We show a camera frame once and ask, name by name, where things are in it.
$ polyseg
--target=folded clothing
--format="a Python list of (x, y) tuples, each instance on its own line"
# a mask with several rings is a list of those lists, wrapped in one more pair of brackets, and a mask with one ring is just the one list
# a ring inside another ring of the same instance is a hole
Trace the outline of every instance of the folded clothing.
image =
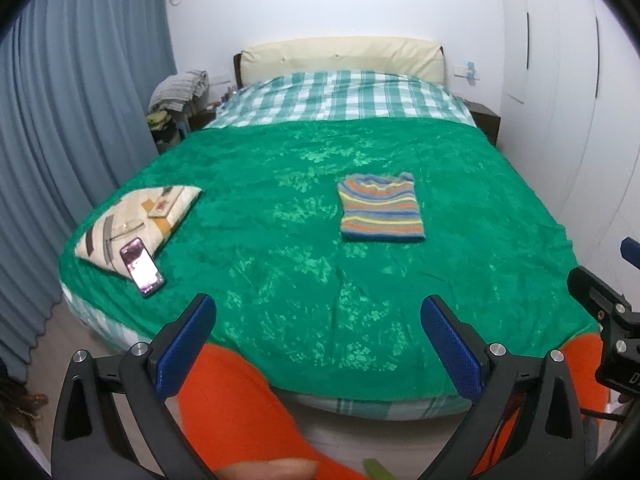
[(159, 110), (181, 112), (194, 97), (201, 97), (209, 89), (206, 70), (188, 70), (164, 79), (154, 90), (147, 112)]
[(160, 110), (159, 112), (146, 116), (146, 124), (153, 132), (159, 132), (170, 121), (171, 115), (169, 115), (166, 110)]
[(344, 216), (342, 236), (353, 240), (424, 240), (420, 207), (411, 173), (348, 175), (338, 183)]
[(154, 256), (162, 244), (187, 214), (202, 190), (193, 186), (182, 188), (176, 202), (164, 218), (149, 218), (158, 198), (175, 186), (148, 187), (124, 195), (87, 229), (76, 244), (76, 256), (129, 278), (129, 271), (120, 257), (120, 249), (140, 238)]

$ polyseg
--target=person's leg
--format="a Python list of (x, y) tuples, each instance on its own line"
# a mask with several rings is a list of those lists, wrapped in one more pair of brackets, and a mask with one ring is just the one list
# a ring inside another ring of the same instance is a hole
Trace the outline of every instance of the person's leg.
[(306, 442), (264, 376), (235, 352), (205, 345), (178, 403), (188, 441), (213, 471), (241, 462), (305, 458), (319, 463), (317, 480), (366, 480)]

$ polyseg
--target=phone screen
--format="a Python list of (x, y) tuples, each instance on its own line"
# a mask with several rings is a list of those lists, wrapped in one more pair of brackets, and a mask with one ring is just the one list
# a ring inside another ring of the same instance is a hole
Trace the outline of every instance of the phone screen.
[(143, 296), (158, 290), (164, 283), (162, 274), (140, 238), (134, 238), (121, 248), (120, 256)]

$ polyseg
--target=towel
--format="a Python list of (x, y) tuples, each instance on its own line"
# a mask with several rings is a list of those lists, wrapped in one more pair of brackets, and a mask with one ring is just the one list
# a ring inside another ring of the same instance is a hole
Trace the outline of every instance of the towel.
[(348, 175), (338, 183), (344, 216), (342, 236), (352, 240), (415, 242), (424, 240), (414, 176)]
[(209, 88), (206, 70), (189, 70), (171, 75), (154, 90), (149, 101), (148, 113), (159, 110), (181, 112), (184, 105), (194, 97), (201, 97)]

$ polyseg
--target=bed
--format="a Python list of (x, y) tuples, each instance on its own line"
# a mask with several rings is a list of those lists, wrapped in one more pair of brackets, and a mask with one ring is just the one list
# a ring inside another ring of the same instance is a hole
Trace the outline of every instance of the bed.
[[(564, 229), (446, 91), (439, 45), (323, 38), (235, 61), (238, 96), (96, 208), (60, 259), (72, 312), (114, 346), (151, 339), (206, 292), (219, 311), (211, 341), (282, 397), (411, 420), (469, 406), (420, 327), (428, 294), (517, 353), (541, 356), (595, 329), (566, 291), (576, 261)], [(427, 240), (344, 241), (337, 181), (403, 171)], [(75, 257), (127, 191), (175, 183), (204, 193), (156, 257), (167, 279), (158, 293), (143, 300)]]

